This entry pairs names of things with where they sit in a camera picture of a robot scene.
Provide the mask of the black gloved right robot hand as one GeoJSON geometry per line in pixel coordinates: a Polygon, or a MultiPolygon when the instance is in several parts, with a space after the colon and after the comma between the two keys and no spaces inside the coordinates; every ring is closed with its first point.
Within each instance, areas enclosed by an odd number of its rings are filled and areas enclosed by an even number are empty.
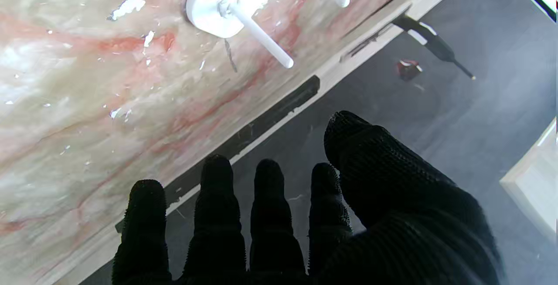
{"type": "Polygon", "coordinates": [[[311,174],[307,264],[279,164],[257,165],[246,255],[232,167],[215,155],[204,162],[182,276],[173,280],[169,270],[163,187],[139,180],[129,195],[112,284],[508,284],[478,201],[385,128],[337,112],[323,146],[328,162],[311,174]]]}

